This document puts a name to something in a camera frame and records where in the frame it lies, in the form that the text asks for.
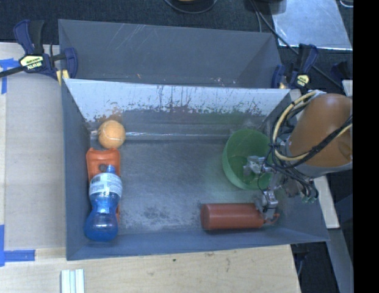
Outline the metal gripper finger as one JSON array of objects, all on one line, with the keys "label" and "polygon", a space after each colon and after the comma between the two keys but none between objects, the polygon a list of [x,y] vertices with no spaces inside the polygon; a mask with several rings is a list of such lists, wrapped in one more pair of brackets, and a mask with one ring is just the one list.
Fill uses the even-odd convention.
[{"label": "metal gripper finger", "polygon": [[265,157],[249,156],[247,157],[247,163],[243,166],[244,176],[249,176],[250,174],[259,176],[269,172],[272,172],[272,168],[265,163]]},{"label": "metal gripper finger", "polygon": [[254,205],[265,222],[278,220],[278,200],[273,190],[258,190],[254,195]]}]

